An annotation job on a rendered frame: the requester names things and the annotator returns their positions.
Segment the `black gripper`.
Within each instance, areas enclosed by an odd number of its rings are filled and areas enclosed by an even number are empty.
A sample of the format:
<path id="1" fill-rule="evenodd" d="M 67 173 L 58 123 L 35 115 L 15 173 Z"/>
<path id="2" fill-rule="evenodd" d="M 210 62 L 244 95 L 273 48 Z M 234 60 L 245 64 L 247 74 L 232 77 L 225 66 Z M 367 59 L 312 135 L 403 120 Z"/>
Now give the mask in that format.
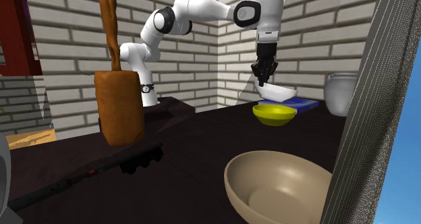
<path id="1" fill-rule="evenodd" d="M 250 66 L 258 85 L 264 86 L 269 78 L 275 73 L 278 63 L 275 61 L 277 54 L 277 43 L 258 43 L 256 48 L 257 60 Z"/>

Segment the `white bowl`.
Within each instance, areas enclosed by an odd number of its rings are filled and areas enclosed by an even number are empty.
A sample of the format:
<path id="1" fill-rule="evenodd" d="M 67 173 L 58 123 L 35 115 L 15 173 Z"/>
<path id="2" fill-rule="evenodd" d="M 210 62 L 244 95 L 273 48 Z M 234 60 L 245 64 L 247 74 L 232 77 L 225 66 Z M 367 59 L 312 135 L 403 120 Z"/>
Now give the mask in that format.
<path id="1" fill-rule="evenodd" d="M 297 90 L 269 84 L 266 82 L 263 84 L 263 86 L 260 86 L 258 80 L 254 81 L 254 87 L 261 98 L 279 103 L 297 96 L 298 93 Z"/>

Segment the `yellow bowl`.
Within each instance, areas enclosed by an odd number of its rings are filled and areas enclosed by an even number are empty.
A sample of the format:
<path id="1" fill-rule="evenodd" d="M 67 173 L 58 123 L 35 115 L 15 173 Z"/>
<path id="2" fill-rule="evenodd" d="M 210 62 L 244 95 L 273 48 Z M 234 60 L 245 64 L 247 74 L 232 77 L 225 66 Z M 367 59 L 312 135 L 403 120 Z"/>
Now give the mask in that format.
<path id="1" fill-rule="evenodd" d="M 295 109 L 283 105 L 255 105 L 252 112 L 261 123 L 271 126 L 285 125 L 296 116 Z"/>

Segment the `blue book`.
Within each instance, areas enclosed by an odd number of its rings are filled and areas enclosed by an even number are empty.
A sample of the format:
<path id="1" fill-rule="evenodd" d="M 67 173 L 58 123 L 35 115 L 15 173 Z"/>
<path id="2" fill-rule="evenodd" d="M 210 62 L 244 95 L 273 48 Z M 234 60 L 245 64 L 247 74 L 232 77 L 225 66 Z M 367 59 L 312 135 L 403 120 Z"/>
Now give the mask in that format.
<path id="1" fill-rule="evenodd" d="M 271 101 L 268 99 L 264 99 L 258 102 L 259 105 L 261 104 L 269 104 L 269 105 L 283 105 L 286 107 L 291 107 L 296 110 L 296 114 L 301 114 L 311 109 L 314 109 L 320 105 L 319 101 L 310 100 L 310 99 L 301 99 L 298 97 L 293 97 L 283 102 L 276 102 Z"/>

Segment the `pale grey vase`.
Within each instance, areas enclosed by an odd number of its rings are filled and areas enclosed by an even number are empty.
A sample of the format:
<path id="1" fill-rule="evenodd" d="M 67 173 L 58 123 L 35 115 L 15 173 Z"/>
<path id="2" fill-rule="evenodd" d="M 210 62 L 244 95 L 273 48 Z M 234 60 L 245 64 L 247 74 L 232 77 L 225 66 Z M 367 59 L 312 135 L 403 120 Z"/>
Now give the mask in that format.
<path id="1" fill-rule="evenodd" d="M 357 75 L 355 72 L 338 72 L 329 76 L 324 87 L 324 100 L 331 114 L 347 116 Z"/>

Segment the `dark robot stand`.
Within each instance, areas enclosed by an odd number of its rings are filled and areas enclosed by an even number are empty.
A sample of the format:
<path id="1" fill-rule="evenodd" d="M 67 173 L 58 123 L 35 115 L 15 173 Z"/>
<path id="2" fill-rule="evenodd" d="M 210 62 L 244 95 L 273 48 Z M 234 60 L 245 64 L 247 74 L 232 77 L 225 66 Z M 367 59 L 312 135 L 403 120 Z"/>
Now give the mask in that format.
<path id="1" fill-rule="evenodd" d="M 195 114 L 193 106 L 171 96 L 161 97 L 158 102 L 157 105 L 144 107 L 144 120 L 146 123 Z"/>

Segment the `large beige bowl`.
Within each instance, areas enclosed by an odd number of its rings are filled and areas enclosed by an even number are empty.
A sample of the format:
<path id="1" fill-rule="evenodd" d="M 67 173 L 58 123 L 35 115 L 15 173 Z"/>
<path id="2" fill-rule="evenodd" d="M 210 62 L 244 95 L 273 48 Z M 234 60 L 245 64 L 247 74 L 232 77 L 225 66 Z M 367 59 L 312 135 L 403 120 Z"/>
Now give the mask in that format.
<path id="1" fill-rule="evenodd" d="M 240 154 L 225 167 L 224 184 L 248 224 L 320 224 L 331 173 L 284 152 Z"/>

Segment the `long black tool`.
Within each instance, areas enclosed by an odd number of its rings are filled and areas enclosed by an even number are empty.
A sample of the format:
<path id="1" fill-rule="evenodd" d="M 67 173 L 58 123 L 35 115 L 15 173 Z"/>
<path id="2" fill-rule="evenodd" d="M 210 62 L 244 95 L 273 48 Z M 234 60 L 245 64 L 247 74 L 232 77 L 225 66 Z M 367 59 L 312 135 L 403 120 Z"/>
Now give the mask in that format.
<path id="1" fill-rule="evenodd" d="M 70 189 L 74 184 L 85 179 L 98 175 L 108 169 L 119 166 L 122 173 L 134 174 L 137 167 L 146 168 L 152 160 L 159 162 L 163 157 L 162 142 L 158 142 L 149 147 L 142 148 L 138 152 L 129 151 L 125 154 L 125 149 L 113 156 L 105 157 L 97 161 L 91 162 L 70 173 L 66 177 L 56 181 L 55 183 L 45 186 L 39 190 L 29 194 L 15 198 L 8 202 L 9 208 L 13 211 L 20 211 L 24 208 L 32 206 L 37 202 L 50 198 L 60 192 Z"/>

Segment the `light wooden furniture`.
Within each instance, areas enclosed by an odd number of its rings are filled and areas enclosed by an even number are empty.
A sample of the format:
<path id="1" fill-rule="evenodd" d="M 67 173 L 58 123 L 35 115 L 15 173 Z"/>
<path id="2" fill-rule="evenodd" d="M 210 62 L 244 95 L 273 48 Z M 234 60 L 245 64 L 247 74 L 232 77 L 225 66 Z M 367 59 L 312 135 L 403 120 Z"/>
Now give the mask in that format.
<path id="1" fill-rule="evenodd" d="M 36 132 L 27 132 L 23 134 L 15 134 L 6 136 L 9 144 L 9 149 L 23 148 L 27 146 L 34 146 L 57 140 L 54 129 L 41 130 Z"/>

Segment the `red cabinet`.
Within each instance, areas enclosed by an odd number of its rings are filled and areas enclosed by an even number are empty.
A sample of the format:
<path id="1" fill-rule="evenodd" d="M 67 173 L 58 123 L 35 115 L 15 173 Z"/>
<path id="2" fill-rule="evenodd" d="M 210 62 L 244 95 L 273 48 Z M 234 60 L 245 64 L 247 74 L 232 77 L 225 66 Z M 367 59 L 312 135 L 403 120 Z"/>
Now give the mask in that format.
<path id="1" fill-rule="evenodd" d="M 3 76 L 43 74 L 27 0 L 0 0 L 0 46 Z"/>

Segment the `grey rounded object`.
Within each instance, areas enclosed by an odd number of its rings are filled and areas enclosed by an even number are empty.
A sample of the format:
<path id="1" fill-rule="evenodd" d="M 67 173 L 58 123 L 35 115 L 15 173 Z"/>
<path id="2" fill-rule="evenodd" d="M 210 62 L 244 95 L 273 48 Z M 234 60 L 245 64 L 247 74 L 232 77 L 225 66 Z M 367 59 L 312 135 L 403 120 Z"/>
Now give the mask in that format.
<path id="1" fill-rule="evenodd" d="M 23 219 L 7 206 L 11 183 L 11 156 L 6 137 L 0 132 L 0 224 L 23 224 Z"/>

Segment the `grey striped window frame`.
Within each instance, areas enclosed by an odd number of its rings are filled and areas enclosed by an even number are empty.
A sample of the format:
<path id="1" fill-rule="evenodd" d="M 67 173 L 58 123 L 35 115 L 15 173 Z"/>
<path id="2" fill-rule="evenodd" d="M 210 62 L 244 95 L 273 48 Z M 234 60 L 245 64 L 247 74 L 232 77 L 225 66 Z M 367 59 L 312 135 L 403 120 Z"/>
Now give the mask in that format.
<path id="1" fill-rule="evenodd" d="M 320 224 L 373 224 L 421 36 L 421 0 L 377 0 Z"/>

